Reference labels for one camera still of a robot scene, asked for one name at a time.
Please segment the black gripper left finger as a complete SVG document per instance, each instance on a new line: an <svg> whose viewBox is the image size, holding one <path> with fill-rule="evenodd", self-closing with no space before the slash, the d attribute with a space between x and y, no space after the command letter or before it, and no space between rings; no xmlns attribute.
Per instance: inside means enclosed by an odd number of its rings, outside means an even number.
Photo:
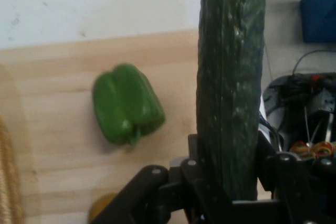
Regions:
<svg viewBox="0 0 336 224"><path fill-rule="evenodd" d="M169 169L142 168L106 206L92 206L89 223L168 223L183 210L189 223L231 223L232 203L201 159L197 135L188 136L189 156Z"/></svg>

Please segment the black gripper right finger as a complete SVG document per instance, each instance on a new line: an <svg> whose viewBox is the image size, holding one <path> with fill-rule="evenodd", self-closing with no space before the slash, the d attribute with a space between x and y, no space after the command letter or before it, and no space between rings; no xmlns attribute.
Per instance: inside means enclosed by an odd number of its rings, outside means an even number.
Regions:
<svg viewBox="0 0 336 224"><path fill-rule="evenodd" d="M258 132L256 172L272 200L261 206L262 223L335 223L314 199L307 170L289 153L275 152Z"/></svg>

